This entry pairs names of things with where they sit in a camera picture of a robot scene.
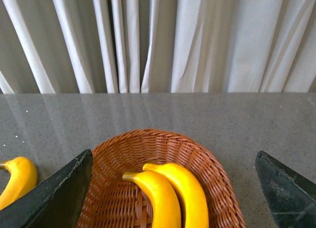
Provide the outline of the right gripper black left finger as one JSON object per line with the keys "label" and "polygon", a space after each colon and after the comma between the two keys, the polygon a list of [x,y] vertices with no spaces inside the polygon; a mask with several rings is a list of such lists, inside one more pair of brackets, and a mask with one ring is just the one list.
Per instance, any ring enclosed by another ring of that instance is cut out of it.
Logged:
{"label": "right gripper black left finger", "polygon": [[93,155],[84,150],[67,165],[0,212],[2,228],[74,228],[92,176]]}

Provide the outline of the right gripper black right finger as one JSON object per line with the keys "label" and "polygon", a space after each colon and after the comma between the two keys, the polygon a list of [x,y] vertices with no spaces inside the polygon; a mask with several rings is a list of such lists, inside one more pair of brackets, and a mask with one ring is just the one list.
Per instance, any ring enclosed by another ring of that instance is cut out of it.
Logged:
{"label": "right gripper black right finger", "polygon": [[316,185],[264,151],[255,167],[274,222],[280,228],[316,226]]}

